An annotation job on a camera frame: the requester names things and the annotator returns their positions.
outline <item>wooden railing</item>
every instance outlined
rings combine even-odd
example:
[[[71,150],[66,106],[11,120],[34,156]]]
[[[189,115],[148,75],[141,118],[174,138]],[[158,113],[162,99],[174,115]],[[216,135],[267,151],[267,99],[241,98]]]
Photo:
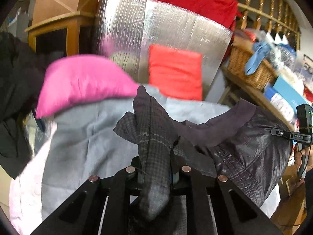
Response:
[[[284,33],[287,39],[295,38],[296,49],[300,49],[300,31],[299,25],[294,13],[292,12],[289,4],[286,0],[270,0],[270,12],[269,14],[264,12],[264,0],[259,0],[259,7],[253,8],[250,6],[251,0],[245,0],[245,4],[239,3],[238,7],[243,9],[243,17],[240,19],[240,29],[247,27],[247,20],[249,12],[256,13],[257,17],[253,23],[253,28],[260,29],[262,26],[262,18],[267,18],[267,24],[265,30],[267,32],[274,31],[275,33]]]

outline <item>red cloth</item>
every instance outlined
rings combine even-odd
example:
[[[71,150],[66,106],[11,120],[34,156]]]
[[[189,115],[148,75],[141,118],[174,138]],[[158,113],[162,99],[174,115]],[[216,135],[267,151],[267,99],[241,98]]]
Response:
[[[227,28],[237,15],[236,0],[156,0],[170,3],[207,17]]]
[[[161,45],[149,47],[149,84],[169,97],[202,100],[202,54]]]

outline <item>blue box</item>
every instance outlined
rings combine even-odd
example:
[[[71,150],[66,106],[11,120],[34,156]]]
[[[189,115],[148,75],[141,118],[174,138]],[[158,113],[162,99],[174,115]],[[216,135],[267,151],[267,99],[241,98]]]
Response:
[[[306,99],[293,89],[281,76],[278,76],[273,89],[277,91],[297,113],[297,106],[306,103]]]

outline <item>metal screw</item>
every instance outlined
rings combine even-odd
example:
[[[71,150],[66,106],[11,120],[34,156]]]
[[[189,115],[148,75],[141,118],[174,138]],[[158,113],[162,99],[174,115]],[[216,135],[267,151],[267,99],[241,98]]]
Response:
[[[128,167],[126,167],[126,172],[128,172],[128,173],[133,173],[135,170],[136,170],[136,168],[135,167],[133,167],[133,166],[128,166]]]
[[[228,178],[225,175],[219,175],[218,179],[221,182],[226,182],[228,180]]]
[[[190,172],[190,171],[191,171],[191,167],[190,167],[190,166],[187,166],[187,165],[182,166],[182,171],[183,171],[183,172]]]
[[[88,180],[91,182],[91,183],[95,183],[97,180],[98,180],[98,176],[97,175],[91,175]]]

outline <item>gray blanket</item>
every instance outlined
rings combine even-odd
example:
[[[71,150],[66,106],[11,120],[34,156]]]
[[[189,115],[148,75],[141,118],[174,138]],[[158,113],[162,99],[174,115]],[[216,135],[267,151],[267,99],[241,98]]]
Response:
[[[207,102],[166,98],[156,88],[146,86],[169,116],[177,121],[205,123],[229,108]],[[78,105],[55,117],[58,125],[42,180],[43,220],[62,204],[90,175],[115,175],[138,155],[138,146],[113,132],[118,120],[134,112],[133,98],[106,99]]]

